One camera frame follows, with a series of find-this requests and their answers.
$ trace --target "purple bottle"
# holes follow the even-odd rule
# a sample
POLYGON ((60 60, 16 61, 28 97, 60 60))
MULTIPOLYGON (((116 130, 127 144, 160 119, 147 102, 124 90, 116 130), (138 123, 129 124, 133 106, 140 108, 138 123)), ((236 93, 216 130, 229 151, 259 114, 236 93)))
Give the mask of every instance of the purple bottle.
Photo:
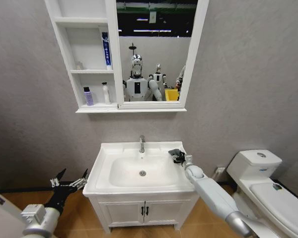
POLYGON ((93 101, 93 97, 91 96, 91 92, 89 90, 89 87, 84 87, 84 95, 85 95, 87 105, 88 106, 93 106, 94 101, 93 101))

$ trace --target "toilet flush button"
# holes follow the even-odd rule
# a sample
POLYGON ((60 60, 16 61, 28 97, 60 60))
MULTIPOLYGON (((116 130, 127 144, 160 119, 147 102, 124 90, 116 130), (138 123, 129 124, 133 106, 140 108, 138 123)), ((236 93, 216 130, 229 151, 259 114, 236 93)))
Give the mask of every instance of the toilet flush button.
POLYGON ((266 158, 266 155, 265 154, 263 154, 263 153, 257 153, 257 155, 259 155, 260 157, 262 157, 262 158, 266 158))

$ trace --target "toilet lid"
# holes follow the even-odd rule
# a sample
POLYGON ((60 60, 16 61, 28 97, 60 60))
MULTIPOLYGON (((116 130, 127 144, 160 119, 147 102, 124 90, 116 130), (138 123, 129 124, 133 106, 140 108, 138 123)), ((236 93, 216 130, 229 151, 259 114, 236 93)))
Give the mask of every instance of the toilet lid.
POLYGON ((289 230, 298 235, 298 199, 277 183, 253 184, 250 190, 289 230))

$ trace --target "sink basin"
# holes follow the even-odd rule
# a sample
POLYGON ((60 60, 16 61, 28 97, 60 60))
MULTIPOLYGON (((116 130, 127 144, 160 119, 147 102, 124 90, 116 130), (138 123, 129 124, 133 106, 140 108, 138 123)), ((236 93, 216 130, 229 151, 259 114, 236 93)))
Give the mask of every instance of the sink basin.
POLYGON ((137 192, 194 191, 181 164, 168 151, 184 151, 182 142, 102 143, 83 193, 113 194, 137 192))

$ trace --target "wooden floor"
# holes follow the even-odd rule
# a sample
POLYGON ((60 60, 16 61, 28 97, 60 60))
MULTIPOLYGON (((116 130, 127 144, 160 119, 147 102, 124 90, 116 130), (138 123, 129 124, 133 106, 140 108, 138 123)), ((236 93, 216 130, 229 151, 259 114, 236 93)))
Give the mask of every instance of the wooden floor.
MULTIPOLYGON (((229 186, 224 186, 232 193, 229 186)), ((21 210, 28 204, 44 204, 52 195, 50 191, 4 193, 3 196, 21 210)), ((71 194, 59 218, 55 233, 59 238, 237 238, 230 227, 214 215, 199 199, 180 231, 173 226, 147 226, 113 228, 107 235, 89 200, 81 191, 71 194)))

